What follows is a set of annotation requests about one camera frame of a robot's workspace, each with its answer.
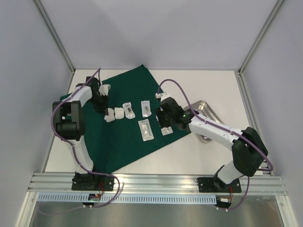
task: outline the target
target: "black bracket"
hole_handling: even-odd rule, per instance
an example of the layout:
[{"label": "black bracket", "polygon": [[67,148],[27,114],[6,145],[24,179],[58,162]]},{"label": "black bracket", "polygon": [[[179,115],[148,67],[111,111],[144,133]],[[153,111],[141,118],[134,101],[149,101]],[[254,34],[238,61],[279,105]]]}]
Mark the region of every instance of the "black bracket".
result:
[{"label": "black bracket", "polygon": [[232,188],[233,193],[241,193],[240,180],[235,179],[230,184],[225,184],[224,187],[220,189],[215,186],[215,179],[213,177],[199,177],[197,178],[197,183],[200,193],[211,192],[211,193],[230,193]]},{"label": "black bracket", "polygon": [[104,113],[108,115],[108,99],[109,94],[107,96],[102,96],[99,92],[100,81],[97,78],[93,78],[86,86],[91,88],[92,97],[90,99],[91,103],[94,105],[94,110],[98,113]]},{"label": "black bracket", "polygon": [[114,188],[114,179],[110,176],[100,176],[93,174],[79,174],[75,173],[72,179],[72,191],[103,191],[112,192]]}]

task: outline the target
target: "white cable tray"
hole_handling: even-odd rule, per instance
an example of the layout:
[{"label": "white cable tray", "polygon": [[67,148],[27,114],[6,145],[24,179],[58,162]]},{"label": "white cable tray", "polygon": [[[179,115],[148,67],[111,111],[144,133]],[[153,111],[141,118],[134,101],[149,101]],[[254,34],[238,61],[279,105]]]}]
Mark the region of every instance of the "white cable tray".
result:
[{"label": "white cable tray", "polygon": [[[100,202],[107,202],[112,194],[104,194]],[[89,201],[89,193],[40,192],[39,202],[94,202]],[[214,195],[148,195],[120,194],[113,202],[116,203],[157,203],[157,204],[216,204]]]}]

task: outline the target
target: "white plastic clip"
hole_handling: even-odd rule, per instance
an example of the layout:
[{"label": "white plastic clip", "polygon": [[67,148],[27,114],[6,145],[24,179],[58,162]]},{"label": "white plastic clip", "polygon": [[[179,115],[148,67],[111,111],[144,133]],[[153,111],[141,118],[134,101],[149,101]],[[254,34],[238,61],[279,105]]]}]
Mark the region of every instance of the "white plastic clip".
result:
[{"label": "white plastic clip", "polygon": [[156,99],[160,99],[161,98],[161,94],[156,93]]}]

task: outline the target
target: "clear plastic package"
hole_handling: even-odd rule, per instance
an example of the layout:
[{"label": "clear plastic package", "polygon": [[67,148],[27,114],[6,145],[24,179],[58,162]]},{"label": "clear plastic package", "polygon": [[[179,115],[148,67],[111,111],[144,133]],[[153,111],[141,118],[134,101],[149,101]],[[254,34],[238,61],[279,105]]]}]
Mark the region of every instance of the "clear plastic package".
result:
[{"label": "clear plastic package", "polygon": [[148,119],[138,121],[143,141],[153,140],[151,125]]},{"label": "clear plastic package", "polygon": [[148,117],[152,114],[150,101],[141,101],[141,108],[143,117]]},{"label": "clear plastic package", "polygon": [[131,103],[124,103],[122,106],[123,106],[123,109],[125,112],[125,117],[127,117],[128,119],[133,119],[136,117],[136,115],[134,114],[134,112],[132,110]]},{"label": "clear plastic package", "polygon": [[168,135],[168,134],[172,134],[173,130],[172,130],[171,127],[168,127],[168,128],[162,128],[161,132],[162,132],[162,135],[165,136],[165,135]]}]

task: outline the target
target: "sealed package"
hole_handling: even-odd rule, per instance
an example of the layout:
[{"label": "sealed package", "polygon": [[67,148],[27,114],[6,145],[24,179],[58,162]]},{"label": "sealed package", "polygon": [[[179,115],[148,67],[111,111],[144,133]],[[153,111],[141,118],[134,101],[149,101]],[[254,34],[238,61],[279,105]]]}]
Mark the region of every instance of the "sealed package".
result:
[{"label": "sealed package", "polygon": [[172,131],[172,128],[171,127],[168,127],[168,128],[162,128],[161,129],[161,132],[162,132],[162,135],[165,136],[165,135],[168,135],[168,134],[172,134],[173,131]]},{"label": "sealed package", "polygon": [[150,101],[141,101],[142,116],[148,117],[151,113]]},{"label": "sealed package", "polygon": [[143,141],[153,140],[151,125],[148,119],[138,121]]},{"label": "sealed package", "polygon": [[122,106],[123,106],[123,109],[125,112],[125,117],[127,117],[128,119],[133,119],[136,117],[136,115],[134,114],[134,112],[132,110],[131,103],[124,103]]},{"label": "sealed package", "polygon": [[115,107],[115,118],[116,119],[122,119],[124,118],[124,109]]}]

